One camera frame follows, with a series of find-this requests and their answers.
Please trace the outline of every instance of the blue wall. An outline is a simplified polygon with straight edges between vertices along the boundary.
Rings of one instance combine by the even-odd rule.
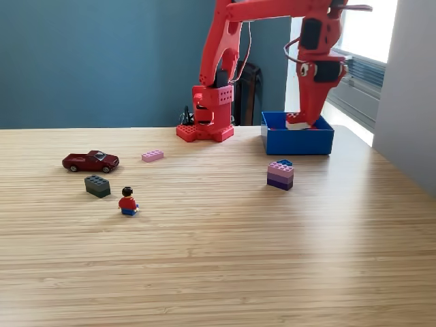
[[[0,0],[0,128],[176,125],[191,106],[214,6]],[[284,106],[289,21],[253,23],[249,60],[264,74],[264,110]]]
[[[262,110],[255,106],[253,124],[260,124],[261,111],[283,111],[285,108],[287,58],[283,47],[290,40],[289,17],[258,20],[251,23],[252,45],[249,62],[260,67],[263,76]],[[247,24],[243,27],[240,57],[248,45]]]

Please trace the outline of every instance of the toy car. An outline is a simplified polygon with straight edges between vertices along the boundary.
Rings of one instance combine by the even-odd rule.
[[[69,154],[62,160],[62,166],[77,172],[87,170],[90,172],[111,172],[118,167],[120,160],[116,155],[107,155],[101,151],[89,151],[87,155]]]

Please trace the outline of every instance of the robotic arm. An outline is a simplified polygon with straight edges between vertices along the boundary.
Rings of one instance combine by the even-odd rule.
[[[342,10],[366,10],[347,6],[348,0],[216,0],[215,15],[203,51],[201,86],[193,87],[194,125],[179,125],[177,135],[192,142],[222,142],[233,135],[230,117],[234,91],[231,80],[239,58],[242,23],[283,16],[304,17],[301,35],[285,46],[286,56],[296,62],[300,85],[300,112],[288,115],[287,124],[314,124],[327,94],[347,73],[345,57],[330,49],[341,36]],[[299,42],[298,58],[287,53]]]

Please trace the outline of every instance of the wire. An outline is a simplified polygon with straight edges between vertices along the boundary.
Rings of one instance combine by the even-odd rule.
[[[248,22],[248,34],[249,34],[249,37],[250,37],[250,43],[248,45],[247,53],[245,54],[245,58],[244,58],[244,61],[243,61],[243,66],[240,68],[238,76],[236,77],[236,79],[229,81],[229,84],[233,84],[233,83],[236,83],[236,82],[239,81],[240,77],[243,74],[243,70],[245,68],[245,64],[247,64],[248,56],[250,55],[251,41],[252,41],[252,39],[251,39],[251,22]]]
[[[332,7],[339,10],[358,10],[360,12],[372,12],[373,8],[370,5],[337,5]]]
[[[307,61],[302,61],[302,60],[295,59],[295,58],[292,58],[291,56],[289,56],[289,51],[288,51],[289,48],[291,47],[292,44],[295,44],[295,43],[297,43],[297,42],[299,42],[299,41],[300,41],[300,38],[297,37],[294,41],[291,41],[291,42],[287,43],[287,44],[283,47],[283,50],[285,51],[285,56],[286,56],[290,61],[293,61],[293,62],[295,62],[295,63],[306,63]]]

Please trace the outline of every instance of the red mounting base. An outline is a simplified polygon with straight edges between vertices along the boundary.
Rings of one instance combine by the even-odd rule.
[[[186,142],[193,142],[195,140],[214,140],[215,142],[223,142],[230,136],[233,136],[234,129],[232,125],[229,125],[223,131],[219,131],[214,134],[210,134],[207,131],[199,130],[196,125],[185,126],[179,125],[176,128],[176,134]]]

